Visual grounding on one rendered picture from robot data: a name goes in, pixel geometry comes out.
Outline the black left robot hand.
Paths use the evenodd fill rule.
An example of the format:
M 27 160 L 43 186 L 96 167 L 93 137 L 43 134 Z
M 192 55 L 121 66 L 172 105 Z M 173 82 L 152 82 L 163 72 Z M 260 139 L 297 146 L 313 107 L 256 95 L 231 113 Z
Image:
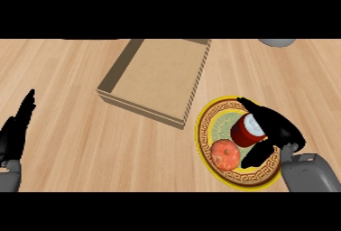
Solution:
M 6 120 L 0 128 L 0 166 L 5 166 L 5 162 L 21 159 L 34 109 L 34 90 L 31 89 L 21 102 L 18 113 Z

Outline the brown cardboard box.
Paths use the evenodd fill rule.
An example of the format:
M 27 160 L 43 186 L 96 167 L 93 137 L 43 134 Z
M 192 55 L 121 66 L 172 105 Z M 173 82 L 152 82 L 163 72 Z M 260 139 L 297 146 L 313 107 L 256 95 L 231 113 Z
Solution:
M 210 48 L 210 39 L 130 40 L 98 86 L 102 100 L 182 129 Z

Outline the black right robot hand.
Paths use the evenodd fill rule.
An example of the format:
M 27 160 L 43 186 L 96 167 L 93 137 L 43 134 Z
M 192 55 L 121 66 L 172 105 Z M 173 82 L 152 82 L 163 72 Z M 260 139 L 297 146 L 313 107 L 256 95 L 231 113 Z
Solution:
M 275 147 L 279 147 L 281 160 L 288 162 L 307 143 L 297 126 L 281 113 L 266 106 L 256 105 L 245 97 L 239 97 L 238 101 L 266 133 L 265 141 L 253 146 L 241 161 L 241 168 L 260 167 L 275 152 Z

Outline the grey rounded object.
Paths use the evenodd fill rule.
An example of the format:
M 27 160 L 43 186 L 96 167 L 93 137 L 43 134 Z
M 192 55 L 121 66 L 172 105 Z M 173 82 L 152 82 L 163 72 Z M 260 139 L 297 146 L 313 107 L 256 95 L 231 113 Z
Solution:
M 296 42 L 296 39 L 260 39 L 260 42 L 269 47 L 284 48 Z

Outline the yellow patterned plate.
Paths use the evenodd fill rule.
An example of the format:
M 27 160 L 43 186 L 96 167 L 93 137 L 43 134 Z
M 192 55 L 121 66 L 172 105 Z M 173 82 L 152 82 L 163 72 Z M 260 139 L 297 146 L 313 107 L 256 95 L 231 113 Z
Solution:
M 281 176 L 279 147 L 275 147 L 275 152 L 260 167 L 238 167 L 232 171 L 223 171 L 211 161 L 211 145 L 222 139 L 232 139 L 231 128 L 247 113 L 237 96 L 216 98 L 200 112 L 195 139 L 200 158 L 214 177 L 235 189 L 257 191 L 266 189 Z

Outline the red can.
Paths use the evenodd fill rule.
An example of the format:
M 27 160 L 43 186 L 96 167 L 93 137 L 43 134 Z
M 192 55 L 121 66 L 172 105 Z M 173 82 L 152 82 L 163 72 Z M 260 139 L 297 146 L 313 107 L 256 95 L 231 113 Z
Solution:
M 250 147 L 266 139 L 266 133 L 251 113 L 245 114 L 234 124 L 231 137 L 239 147 Z

